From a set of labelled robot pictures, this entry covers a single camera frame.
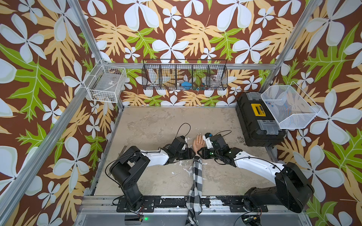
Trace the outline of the checkered black white sleeve forearm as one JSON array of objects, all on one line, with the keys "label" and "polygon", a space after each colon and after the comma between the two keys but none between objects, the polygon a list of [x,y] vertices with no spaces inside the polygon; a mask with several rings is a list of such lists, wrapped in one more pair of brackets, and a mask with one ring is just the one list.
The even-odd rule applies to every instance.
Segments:
[{"label": "checkered black white sleeve forearm", "polygon": [[195,156],[193,159],[192,167],[193,184],[189,191],[186,207],[188,209],[188,216],[185,222],[186,226],[198,226],[198,216],[202,212],[202,160],[199,156]]}]

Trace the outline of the mannequin hand with long nails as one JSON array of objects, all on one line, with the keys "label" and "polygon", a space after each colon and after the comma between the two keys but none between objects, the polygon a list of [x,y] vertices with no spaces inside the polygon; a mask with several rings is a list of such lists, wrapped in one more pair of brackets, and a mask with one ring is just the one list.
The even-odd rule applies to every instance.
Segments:
[{"label": "mannequin hand with long nails", "polygon": [[193,141],[193,151],[195,152],[195,155],[199,155],[198,151],[204,148],[205,145],[206,143],[205,140],[203,139],[203,136],[201,134],[198,134]]}]

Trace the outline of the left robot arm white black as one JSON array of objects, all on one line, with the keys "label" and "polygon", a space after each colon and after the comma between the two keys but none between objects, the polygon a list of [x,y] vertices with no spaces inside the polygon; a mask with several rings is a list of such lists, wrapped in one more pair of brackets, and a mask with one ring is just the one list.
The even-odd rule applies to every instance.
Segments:
[{"label": "left robot arm white black", "polygon": [[137,182],[146,168],[164,166],[178,161],[191,160],[195,152],[187,144],[185,136],[175,137],[173,142],[158,148],[156,151],[141,150],[131,146],[119,158],[110,163],[105,173],[123,192],[120,204],[130,211],[141,209],[144,197]]}]

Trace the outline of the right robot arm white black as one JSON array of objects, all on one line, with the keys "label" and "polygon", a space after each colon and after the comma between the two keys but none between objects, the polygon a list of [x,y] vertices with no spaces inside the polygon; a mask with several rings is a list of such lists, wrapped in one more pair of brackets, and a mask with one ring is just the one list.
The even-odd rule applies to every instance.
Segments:
[{"label": "right robot arm white black", "polygon": [[301,213],[314,193],[296,164],[273,163],[240,148],[230,148],[220,134],[199,134],[193,146],[202,159],[220,160],[223,165],[248,170],[272,182],[272,187],[252,187],[243,195],[243,205],[249,211],[264,205],[281,205]]}]

